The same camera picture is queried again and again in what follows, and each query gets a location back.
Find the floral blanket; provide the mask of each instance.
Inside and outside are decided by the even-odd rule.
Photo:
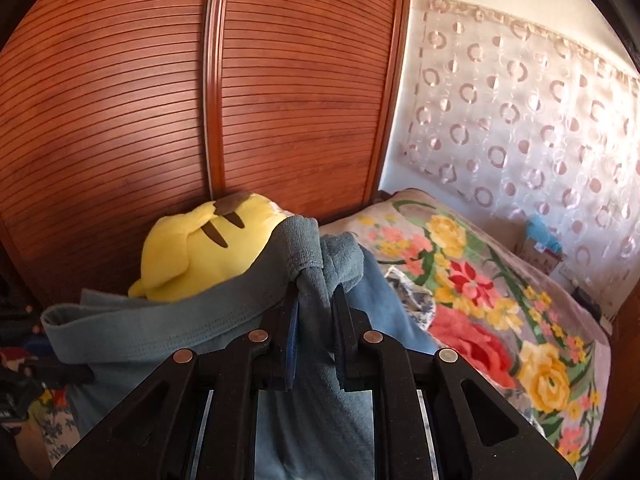
[[[557,283],[418,190],[322,232],[351,232],[383,272],[398,269],[432,291],[428,333],[482,372],[580,473],[600,426],[610,347]]]

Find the blue-gray garment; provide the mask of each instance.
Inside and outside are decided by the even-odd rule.
[[[351,235],[319,238],[313,219],[294,216],[273,232],[241,276],[175,303],[85,292],[81,304],[47,309],[42,322],[57,356],[86,363],[95,382],[71,386],[68,398],[86,434],[178,348],[224,348],[255,328],[282,302],[287,283],[299,290],[298,365],[290,392],[258,396],[255,477],[373,478],[373,419],[368,392],[340,391],[332,355],[330,297],[340,283],[349,304],[372,326],[407,348],[436,346],[411,320],[369,251]]]

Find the metal pin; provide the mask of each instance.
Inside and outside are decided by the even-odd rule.
[[[377,330],[369,330],[362,337],[364,341],[371,344],[377,344],[382,341],[382,334]]]
[[[181,348],[174,352],[174,361],[179,364],[188,363],[193,358],[193,352],[188,348]]]
[[[267,341],[268,337],[269,333],[266,330],[262,330],[260,328],[258,330],[251,330],[251,332],[249,332],[249,341],[252,341],[254,343]]]
[[[438,357],[446,363],[455,363],[458,360],[458,352],[453,348],[443,348],[438,353]]]

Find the wardrobe door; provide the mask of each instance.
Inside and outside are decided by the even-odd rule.
[[[408,0],[209,4],[214,192],[254,190],[320,219],[368,202],[396,100]]]
[[[47,306],[126,292],[153,223],[209,196],[206,0],[38,0],[0,52],[0,239]]]

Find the pikachu plush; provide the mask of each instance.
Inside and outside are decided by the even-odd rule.
[[[177,301],[245,272],[286,215],[268,198],[237,193],[165,216],[146,236],[129,297]]]

